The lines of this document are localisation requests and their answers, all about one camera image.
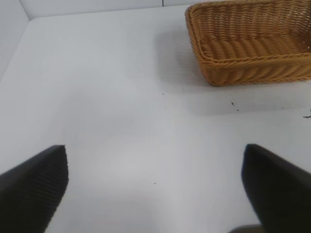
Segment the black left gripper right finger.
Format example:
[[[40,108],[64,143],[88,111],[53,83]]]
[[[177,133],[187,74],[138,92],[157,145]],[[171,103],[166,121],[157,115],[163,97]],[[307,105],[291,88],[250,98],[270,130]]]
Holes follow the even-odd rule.
[[[266,233],[311,231],[311,175],[257,144],[245,147],[242,183]]]

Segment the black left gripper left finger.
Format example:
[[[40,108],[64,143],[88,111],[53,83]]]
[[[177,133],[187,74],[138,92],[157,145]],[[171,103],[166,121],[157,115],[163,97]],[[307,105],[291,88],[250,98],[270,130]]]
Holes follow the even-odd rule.
[[[0,231],[43,233],[69,183],[65,146],[54,145],[0,176]]]

